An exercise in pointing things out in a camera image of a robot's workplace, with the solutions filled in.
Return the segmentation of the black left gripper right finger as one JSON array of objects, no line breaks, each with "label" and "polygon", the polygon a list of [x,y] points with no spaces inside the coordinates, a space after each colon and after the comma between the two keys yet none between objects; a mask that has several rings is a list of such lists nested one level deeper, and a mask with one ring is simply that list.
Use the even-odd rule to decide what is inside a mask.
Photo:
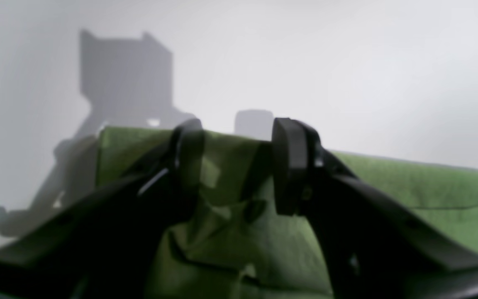
[{"label": "black left gripper right finger", "polygon": [[478,299],[478,253],[368,185],[304,122],[275,118],[279,215],[303,216],[336,299]]}]

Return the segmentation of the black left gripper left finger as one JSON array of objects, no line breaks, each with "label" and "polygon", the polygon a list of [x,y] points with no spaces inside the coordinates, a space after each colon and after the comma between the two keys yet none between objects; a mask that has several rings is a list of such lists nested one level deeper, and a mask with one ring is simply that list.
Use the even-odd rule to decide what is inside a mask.
[{"label": "black left gripper left finger", "polygon": [[163,233],[194,214],[205,133],[178,125],[118,180],[0,248],[0,295],[144,299]]}]

